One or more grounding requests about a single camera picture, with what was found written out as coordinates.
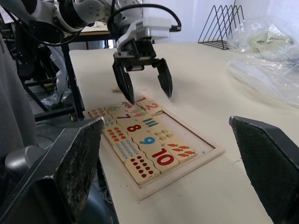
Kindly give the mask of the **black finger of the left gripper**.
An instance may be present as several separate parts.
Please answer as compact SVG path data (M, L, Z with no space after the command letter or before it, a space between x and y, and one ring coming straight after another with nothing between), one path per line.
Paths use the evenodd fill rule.
M114 60L113 71L115 79L122 94L131 104L135 104L134 89L128 73L125 72L123 65Z
M172 90L173 90L173 85L172 85L172 77L171 73L169 71L167 62L164 58L162 59L157 59L153 64L153 68L157 68L159 75L158 80L161 85L162 90L166 94L168 98L171 98L172 96Z

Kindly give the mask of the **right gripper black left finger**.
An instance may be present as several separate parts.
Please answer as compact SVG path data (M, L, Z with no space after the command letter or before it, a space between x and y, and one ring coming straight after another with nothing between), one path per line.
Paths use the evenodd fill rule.
M23 147L1 158L3 224L76 224L96 173L102 118L65 128L49 149Z

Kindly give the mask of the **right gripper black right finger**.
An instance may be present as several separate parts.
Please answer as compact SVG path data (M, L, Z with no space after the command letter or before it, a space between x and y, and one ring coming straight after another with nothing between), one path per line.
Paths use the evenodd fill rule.
M278 127L231 116L246 174L275 224L299 222L299 148Z

